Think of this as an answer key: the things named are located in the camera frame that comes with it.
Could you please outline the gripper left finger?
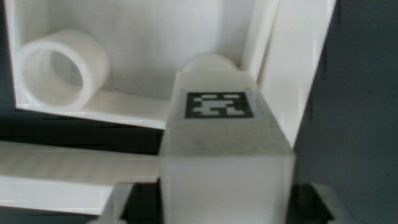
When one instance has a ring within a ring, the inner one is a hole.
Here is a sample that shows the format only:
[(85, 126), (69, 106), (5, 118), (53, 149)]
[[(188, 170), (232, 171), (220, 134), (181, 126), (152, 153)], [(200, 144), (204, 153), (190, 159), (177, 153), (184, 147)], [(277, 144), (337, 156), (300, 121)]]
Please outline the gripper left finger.
[(161, 224), (158, 183), (119, 183), (103, 208), (103, 224)]

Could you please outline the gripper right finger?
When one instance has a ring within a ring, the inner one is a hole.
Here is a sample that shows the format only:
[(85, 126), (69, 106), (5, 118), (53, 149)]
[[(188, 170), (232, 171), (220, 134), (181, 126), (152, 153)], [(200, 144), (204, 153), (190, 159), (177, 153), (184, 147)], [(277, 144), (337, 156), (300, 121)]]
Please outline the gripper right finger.
[(307, 183), (293, 186), (291, 224), (359, 224), (328, 185)]

